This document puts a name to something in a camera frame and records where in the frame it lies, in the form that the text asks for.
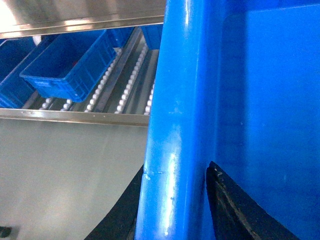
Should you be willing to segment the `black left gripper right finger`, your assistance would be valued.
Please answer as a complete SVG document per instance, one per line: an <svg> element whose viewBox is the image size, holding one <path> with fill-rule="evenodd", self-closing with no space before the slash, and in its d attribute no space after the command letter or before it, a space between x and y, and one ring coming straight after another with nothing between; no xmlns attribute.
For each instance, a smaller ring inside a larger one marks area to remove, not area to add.
<svg viewBox="0 0 320 240"><path fill-rule="evenodd" d="M206 169L206 191L217 240L297 240L219 165Z"/></svg>

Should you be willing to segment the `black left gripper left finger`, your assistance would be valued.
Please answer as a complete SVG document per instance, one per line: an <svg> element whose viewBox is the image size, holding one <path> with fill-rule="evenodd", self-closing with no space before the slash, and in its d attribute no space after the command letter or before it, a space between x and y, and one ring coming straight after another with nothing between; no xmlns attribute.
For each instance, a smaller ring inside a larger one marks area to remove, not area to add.
<svg viewBox="0 0 320 240"><path fill-rule="evenodd" d="M134 239L143 173L141 167L115 205L87 235L87 240Z"/></svg>

